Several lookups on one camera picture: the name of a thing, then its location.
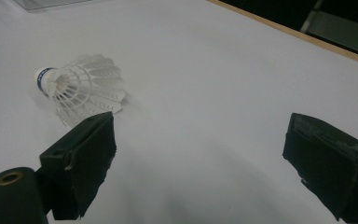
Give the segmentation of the white table mat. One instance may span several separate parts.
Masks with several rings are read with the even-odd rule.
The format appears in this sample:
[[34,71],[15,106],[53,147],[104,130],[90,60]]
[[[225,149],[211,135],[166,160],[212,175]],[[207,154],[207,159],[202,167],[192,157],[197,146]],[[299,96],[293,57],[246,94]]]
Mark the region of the white table mat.
[[342,224],[282,150],[293,113],[358,138],[358,62],[206,0],[0,0],[0,172],[66,133],[34,73],[93,53],[127,93],[117,154],[86,215],[51,224]]

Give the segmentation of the white metal stand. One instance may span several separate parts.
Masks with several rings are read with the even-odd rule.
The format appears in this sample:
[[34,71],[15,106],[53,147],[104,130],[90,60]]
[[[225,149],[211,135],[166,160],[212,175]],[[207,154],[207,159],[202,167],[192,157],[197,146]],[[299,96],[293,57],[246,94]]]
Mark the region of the white metal stand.
[[300,29],[301,33],[305,34],[310,29],[317,14],[318,14],[317,10],[310,11],[308,17],[305,19],[304,23],[301,26]]

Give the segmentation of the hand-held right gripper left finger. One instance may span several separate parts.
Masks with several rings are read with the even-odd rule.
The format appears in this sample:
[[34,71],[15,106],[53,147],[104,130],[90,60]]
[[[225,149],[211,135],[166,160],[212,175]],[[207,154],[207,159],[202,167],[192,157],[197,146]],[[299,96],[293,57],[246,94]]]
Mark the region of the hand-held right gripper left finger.
[[114,117],[84,119],[44,151],[36,171],[45,210],[57,220],[85,216],[117,151]]

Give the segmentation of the white feather shuttlecock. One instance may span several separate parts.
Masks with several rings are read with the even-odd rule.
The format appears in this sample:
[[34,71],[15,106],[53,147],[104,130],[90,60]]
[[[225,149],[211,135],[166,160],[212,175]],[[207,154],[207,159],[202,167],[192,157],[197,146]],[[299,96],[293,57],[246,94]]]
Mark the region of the white feather shuttlecock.
[[119,112],[126,97],[120,68],[102,54],[80,56],[62,68],[41,68],[34,83],[71,128],[91,116]]

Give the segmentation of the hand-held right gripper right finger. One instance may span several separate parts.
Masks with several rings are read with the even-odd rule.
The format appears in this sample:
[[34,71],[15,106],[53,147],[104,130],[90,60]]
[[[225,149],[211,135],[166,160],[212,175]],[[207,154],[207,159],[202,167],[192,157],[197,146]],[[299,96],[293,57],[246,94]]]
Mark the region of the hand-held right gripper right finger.
[[323,120],[294,113],[282,156],[337,220],[358,224],[358,139]]

